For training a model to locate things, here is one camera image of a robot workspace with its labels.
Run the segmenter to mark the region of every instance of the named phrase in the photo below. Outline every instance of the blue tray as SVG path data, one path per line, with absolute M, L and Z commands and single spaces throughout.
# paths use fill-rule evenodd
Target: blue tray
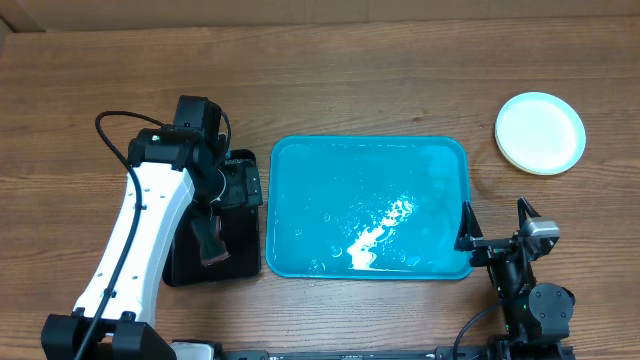
M 291 136 L 271 154 L 266 257 L 285 277 L 457 280 L 470 200 L 447 137 Z

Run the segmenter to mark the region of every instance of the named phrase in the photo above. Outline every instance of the black cable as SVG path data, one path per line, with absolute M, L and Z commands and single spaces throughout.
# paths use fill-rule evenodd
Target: black cable
M 480 311 L 476 316 L 474 316 L 471 320 L 469 320 L 469 322 L 467 323 L 467 325 L 465 325 L 462 330 L 460 330 L 460 332 L 458 333 L 458 336 L 456 337 L 456 341 L 453 343 L 453 360 L 458 360 L 458 346 L 460 345 L 460 340 L 462 340 L 462 336 L 464 335 L 464 333 L 467 332 L 467 330 L 469 330 L 469 328 L 471 328 L 471 326 L 473 326 L 473 324 L 475 324 L 478 320 L 480 320 L 483 316 L 495 311 L 500 305 L 502 305 L 502 301 L 497 303 L 497 304 L 493 304 L 491 306 L 489 306 L 488 308 Z
M 529 272 L 529 268 L 528 268 L 528 262 L 527 262 L 527 254 L 525 253 L 525 249 L 524 249 L 524 240 L 520 240 L 520 253 L 522 254 L 522 273 L 520 274 L 520 284 L 518 285 L 518 289 L 516 290 L 515 293 L 513 293 L 513 297 L 515 298 L 516 296 L 518 296 L 518 294 L 520 294 L 520 291 L 522 290 L 522 288 L 524 287 L 524 279 L 527 276 L 527 273 Z
M 227 158 L 227 154 L 229 153 L 229 147 L 231 146 L 231 124 L 229 124 L 229 117 L 227 116 L 227 113 L 225 113 L 224 111 L 222 111 L 222 118 L 224 119 L 224 122 L 227 125 L 227 143 L 224 146 L 224 153 L 214 163 L 216 169 Z
M 131 249 L 131 244 L 133 244 L 133 238 L 136 235 L 138 222 L 140 221 L 140 212 L 142 211 L 142 190 L 140 187 L 140 180 L 138 180 L 138 176 L 136 175 L 135 171 L 133 171 L 133 167 L 131 167 L 127 159 L 115 147 L 115 145 L 113 145 L 113 143 L 109 140 L 109 138 L 107 138 L 107 135 L 105 135 L 104 131 L 102 131 L 102 126 L 100 125 L 100 121 L 102 120 L 102 118 L 106 116 L 114 116 L 114 115 L 135 117 L 138 119 L 146 120 L 150 123 L 153 123 L 159 126 L 165 125 L 162 122 L 152 119 L 148 116 L 132 113 L 129 111 L 105 111 L 103 113 L 100 113 L 96 117 L 96 130 L 98 131 L 98 135 L 100 135 L 100 138 L 102 139 L 102 141 L 104 141 L 104 143 L 109 147 L 109 149 L 111 149 L 111 151 L 116 155 L 118 160 L 120 160 L 122 165 L 124 165 L 124 167 L 127 169 L 127 172 L 131 176 L 131 181 L 133 182 L 133 186 L 135 187 L 136 204 L 133 212 L 133 221 L 131 222 L 131 230 L 129 230 L 129 236 L 127 237 L 127 241 L 125 242 L 124 248 L 122 249 L 122 254 L 120 254 L 120 258 L 118 259 L 118 263 L 116 264 L 116 267 L 113 270 L 113 275 L 111 275 L 111 279 L 109 280 L 109 284 L 107 285 L 107 288 L 104 289 L 104 293 L 102 294 L 102 300 L 100 301 L 100 305 L 98 306 L 98 309 L 96 310 L 96 313 L 93 316 L 93 320 L 91 321 L 91 325 L 89 325 L 89 329 L 87 330 L 87 333 L 82 339 L 82 343 L 78 348 L 78 352 L 76 353 L 75 360 L 82 359 L 82 356 L 84 355 L 85 351 L 87 350 L 87 347 L 89 346 L 89 342 L 93 338 L 93 333 L 96 331 L 98 321 L 102 317 L 102 314 L 104 313 L 104 310 L 107 307 L 107 303 L 109 302 L 109 299 L 111 299 L 113 289 L 116 286 L 116 282 L 118 281 L 118 276 L 120 275 L 120 272 L 122 271 L 122 267 L 124 266 L 124 262 L 127 259 L 127 255 L 129 254 L 129 250 Z

